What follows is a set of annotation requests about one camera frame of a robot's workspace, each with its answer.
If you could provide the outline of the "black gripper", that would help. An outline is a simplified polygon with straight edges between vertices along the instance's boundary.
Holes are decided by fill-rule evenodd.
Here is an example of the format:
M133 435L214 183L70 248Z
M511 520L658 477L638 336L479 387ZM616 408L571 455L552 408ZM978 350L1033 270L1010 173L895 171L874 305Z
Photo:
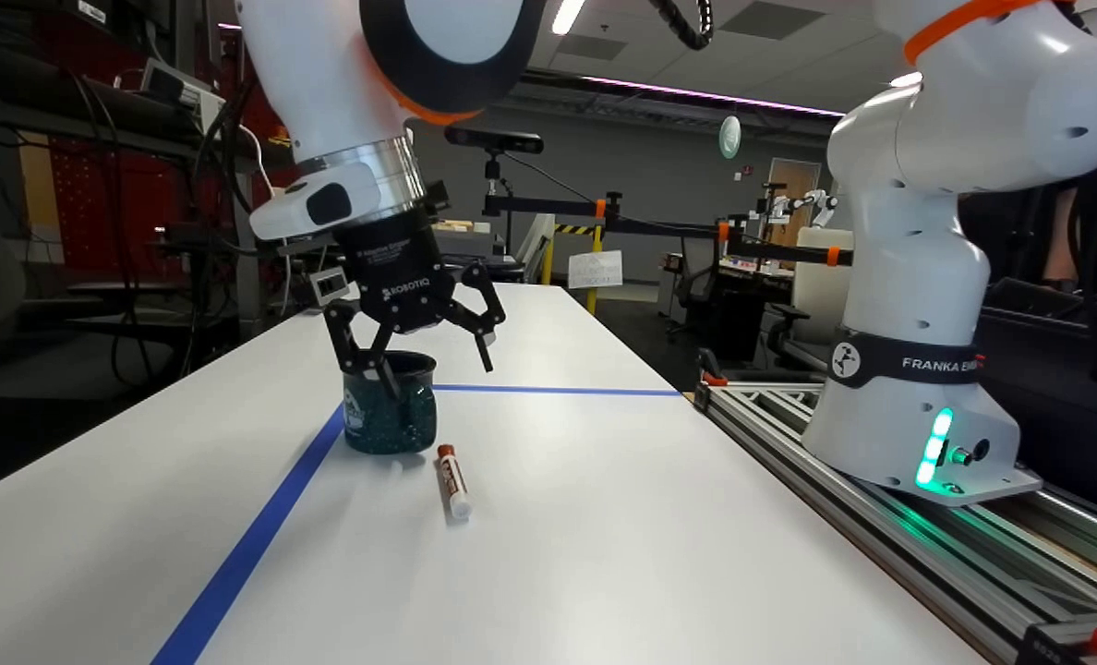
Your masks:
M479 291L484 310L478 312L451 300L454 278L443 264L425 211L341 224L333 240L342 256L342 272L358 285L358 305L350 300L323 305L341 369L372 369L383 390L399 395L397 369L383 358L390 333L430 330L443 318L472 336L484 374L495 369L489 342L505 321L499 291L489 272L461 272L461 285ZM382 326L368 348L350 333L356 312L368 312Z

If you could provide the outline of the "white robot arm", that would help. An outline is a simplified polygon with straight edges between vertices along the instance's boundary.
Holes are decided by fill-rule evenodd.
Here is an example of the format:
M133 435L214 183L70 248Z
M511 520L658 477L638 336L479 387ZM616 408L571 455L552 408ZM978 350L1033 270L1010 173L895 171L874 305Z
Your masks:
M300 177L261 240L330 232L358 310L387 336L454 321L489 336L441 258L403 125L478 114L533 60L543 0L235 0L244 44ZM846 336L805 445L830 470L947 507L1023 495L1018 426L978 382L989 279L958 199L1097 171L1097 38L1053 0L874 0L920 82L855 107L826 164L855 222Z

